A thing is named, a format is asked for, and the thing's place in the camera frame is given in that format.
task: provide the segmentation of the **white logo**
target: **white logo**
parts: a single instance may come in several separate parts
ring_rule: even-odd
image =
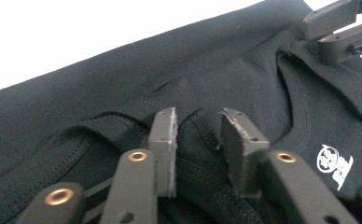
[[[342,156],[339,156],[339,152],[334,147],[323,145],[323,148],[317,156],[317,168],[325,174],[332,173],[332,178],[338,183],[338,190],[344,183],[350,169],[352,168],[354,159],[350,157],[349,161],[346,161]]]

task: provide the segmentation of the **grommet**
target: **grommet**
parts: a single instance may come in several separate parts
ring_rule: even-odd
[[[277,153],[277,159],[283,162],[295,162],[297,158],[288,153]]]
[[[66,203],[74,195],[74,191],[71,189],[56,189],[45,197],[45,203],[49,205],[58,205]]]
[[[144,152],[133,152],[129,155],[130,161],[144,161],[147,155]]]

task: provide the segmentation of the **black fabric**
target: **black fabric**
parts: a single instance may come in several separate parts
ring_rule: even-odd
[[[0,223],[56,182],[88,189],[112,176],[168,106],[180,122],[179,198],[160,199],[160,223],[269,220],[232,192],[223,107],[243,111],[271,149],[298,153],[337,196],[353,198],[362,186],[362,60],[321,64],[300,35],[310,11],[299,0],[261,2],[1,90]],[[354,158],[339,191],[317,169],[322,145]]]

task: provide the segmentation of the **white surface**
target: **white surface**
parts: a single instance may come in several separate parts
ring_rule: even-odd
[[[0,1],[0,89],[256,2]]]

